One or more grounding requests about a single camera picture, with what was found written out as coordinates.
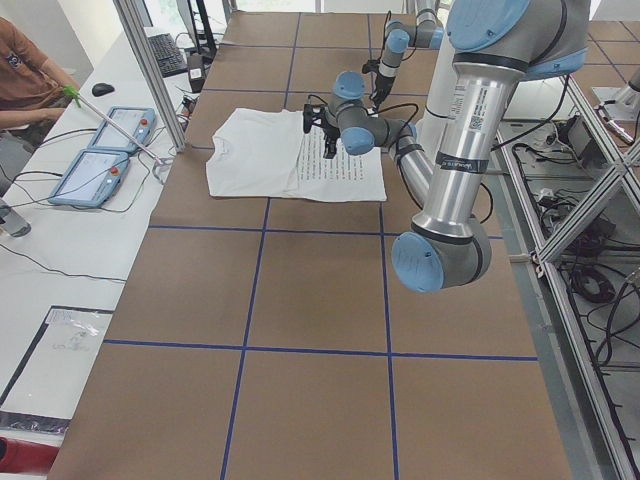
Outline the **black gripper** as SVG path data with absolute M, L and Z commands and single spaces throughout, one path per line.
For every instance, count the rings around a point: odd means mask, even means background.
M 303 132 L 309 134 L 312 127 L 319 127 L 325 133 L 324 152 L 325 159 L 334 159 L 337 154 L 337 138 L 340 130 L 329 121 L 329 110 L 326 104 L 305 103 L 303 107 Z
M 370 59 L 362 67 L 362 73 L 374 73 L 374 88 L 371 100 L 385 100 L 390 94 L 398 68 L 386 65 L 380 59 Z

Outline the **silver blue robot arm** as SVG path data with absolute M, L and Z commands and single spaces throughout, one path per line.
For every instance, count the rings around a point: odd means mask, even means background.
M 445 24 L 438 7 L 419 1 L 414 25 L 387 22 L 380 56 L 362 68 L 375 77 L 371 94 L 362 73 L 346 71 L 328 101 L 303 110 L 304 130 L 322 129 L 327 158 L 339 147 L 388 150 L 419 205 L 392 248 L 397 277 L 416 292 L 466 285 L 487 271 L 491 247 L 473 206 L 498 126 L 520 83 L 573 73 L 587 54 L 586 1 L 456 1 Z M 411 47 L 438 54 L 419 125 L 381 114 Z
M 370 100 L 379 107 L 391 93 L 399 68 L 409 48 L 438 50 L 444 37 L 444 29 L 438 20 L 439 1 L 415 1 L 416 23 L 408 25 L 393 20 L 387 14 L 383 42 L 377 59 L 368 60 L 362 73 L 373 73 L 375 82 Z

